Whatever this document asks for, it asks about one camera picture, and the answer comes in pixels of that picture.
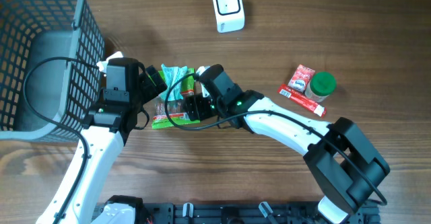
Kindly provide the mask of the green lid jar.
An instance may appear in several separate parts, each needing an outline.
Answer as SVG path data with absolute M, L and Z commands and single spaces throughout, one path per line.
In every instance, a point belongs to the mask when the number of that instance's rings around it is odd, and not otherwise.
M 336 87 L 337 81 L 334 76 L 323 71 L 313 76 L 306 86 L 304 94 L 308 99 L 322 102 L 336 90 Z

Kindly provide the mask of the teal snack packet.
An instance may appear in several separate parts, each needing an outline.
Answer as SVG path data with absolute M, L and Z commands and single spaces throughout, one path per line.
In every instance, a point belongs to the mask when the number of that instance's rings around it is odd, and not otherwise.
M 181 84 L 174 84 L 187 74 L 188 67 L 167 67 L 162 64 L 161 68 L 167 85 L 167 90 L 162 92 L 159 96 L 163 100 L 168 99 L 168 101 L 182 100 Z

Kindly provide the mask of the red stick sachet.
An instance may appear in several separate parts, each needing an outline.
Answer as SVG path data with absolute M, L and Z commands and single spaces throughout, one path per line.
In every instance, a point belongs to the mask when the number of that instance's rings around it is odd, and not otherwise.
M 288 87 L 286 84 L 282 84 L 278 93 L 290 99 L 291 101 L 297 103 L 308 111 L 316 114 L 317 116 L 324 117 L 327 113 L 325 107 L 321 106 L 319 103 L 307 98 L 305 95 L 300 92 Z

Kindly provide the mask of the green candy bag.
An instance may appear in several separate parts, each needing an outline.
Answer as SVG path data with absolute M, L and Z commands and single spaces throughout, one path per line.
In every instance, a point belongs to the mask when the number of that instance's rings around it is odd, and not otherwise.
M 164 80 L 163 72 L 158 71 Z M 194 68 L 189 68 L 187 74 L 193 74 L 195 72 Z M 185 99 L 189 96 L 195 95 L 195 82 L 192 76 L 183 79 L 179 84 L 181 84 L 181 95 L 182 100 L 168 101 L 168 113 L 171 119 L 178 125 L 196 124 L 200 121 L 192 121 L 189 119 L 187 113 L 184 109 Z M 155 114 L 152 121 L 153 129 L 168 128 L 173 126 L 173 124 L 167 119 L 164 107 L 165 100 L 160 96 L 155 99 Z

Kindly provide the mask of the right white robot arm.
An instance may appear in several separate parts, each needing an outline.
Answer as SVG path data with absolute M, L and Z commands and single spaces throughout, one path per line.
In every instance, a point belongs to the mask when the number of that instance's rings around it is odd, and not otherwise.
M 216 125 L 227 122 L 301 154 L 324 194 L 317 204 L 324 220 L 345 222 L 372 194 L 379 197 L 377 204 L 387 204 L 378 185 L 390 167 L 353 121 L 339 118 L 330 123 L 293 113 L 257 91 L 243 91 L 221 65 L 199 67 L 193 78 L 203 91 L 186 100 L 189 118 L 215 116 Z

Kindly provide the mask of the red white tissue packet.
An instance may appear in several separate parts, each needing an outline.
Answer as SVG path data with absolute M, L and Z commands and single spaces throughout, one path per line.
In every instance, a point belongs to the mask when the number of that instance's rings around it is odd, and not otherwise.
M 298 65 L 291 80 L 289 80 L 288 87 L 291 87 L 292 89 L 303 93 L 306 89 L 306 86 L 313 78 L 314 74 L 314 69 L 311 69 L 304 65 Z

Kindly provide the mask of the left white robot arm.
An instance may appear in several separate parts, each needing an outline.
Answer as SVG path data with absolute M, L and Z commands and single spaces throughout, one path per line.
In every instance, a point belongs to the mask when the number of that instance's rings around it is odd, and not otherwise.
M 113 58 L 95 66 L 106 75 L 103 98 L 86 112 L 77 150 L 52 203 L 38 223 L 89 223 L 106 177 L 129 133 L 137 128 L 143 106 L 167 86 L 153 66 Z

